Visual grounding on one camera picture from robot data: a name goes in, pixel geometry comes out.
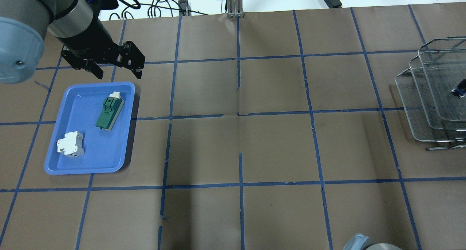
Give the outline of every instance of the green terminal block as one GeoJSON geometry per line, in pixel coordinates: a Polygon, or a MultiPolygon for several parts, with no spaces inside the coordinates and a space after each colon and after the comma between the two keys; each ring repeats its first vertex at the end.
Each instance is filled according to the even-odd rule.
{"type": "Polygon", "coordinates": [[[115,91],[113,94],[110,94],[110,96],[103,101],[103,110],[95,126],[110,131],[124,103],[125,101],[120,97],[120,92],[115,91]]]}

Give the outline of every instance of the metal bracket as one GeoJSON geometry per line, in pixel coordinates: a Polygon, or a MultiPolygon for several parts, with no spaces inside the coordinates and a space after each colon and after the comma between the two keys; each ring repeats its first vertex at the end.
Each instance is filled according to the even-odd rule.
{"type": "Polygon", "coordinates": [[[228,18],[244,17],[243,0],[226,0],[228,18]]]}

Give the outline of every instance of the blue tray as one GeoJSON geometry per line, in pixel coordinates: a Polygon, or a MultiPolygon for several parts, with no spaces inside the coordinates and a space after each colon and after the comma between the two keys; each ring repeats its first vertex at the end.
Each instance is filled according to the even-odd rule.
{"type": "Polygon", "coordinates": [[[48,146],[44,169],[47,174],[95,174],[115,172],[125,162],[135,87],[130,82],[76,84],[63,95],[54,132],[48,146]],[[111,131],[95,126],[102,102],[119,91],[125,100],[111,131]],[[57,152],[56,141],[67,132],[84,135],[84,154],[75,158],[57,152]]]}

